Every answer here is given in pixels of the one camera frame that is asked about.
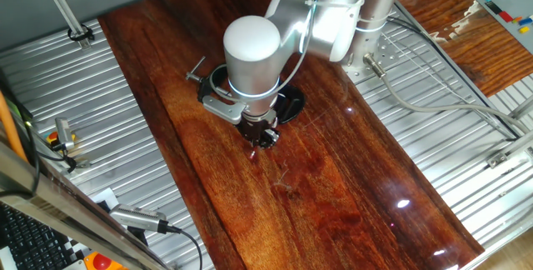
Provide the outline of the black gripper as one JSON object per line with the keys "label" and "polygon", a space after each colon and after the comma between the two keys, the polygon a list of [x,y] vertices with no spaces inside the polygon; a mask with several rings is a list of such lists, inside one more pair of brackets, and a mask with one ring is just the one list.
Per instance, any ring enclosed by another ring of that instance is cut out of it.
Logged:
{"label": "black gripper", "polygon": [[236,125],[238,132],[250,143],[252,148],[264,148],[265,142],[276,142],[278,131],[276,112],[268,111],[261,116],[243,113],[241,121]]}

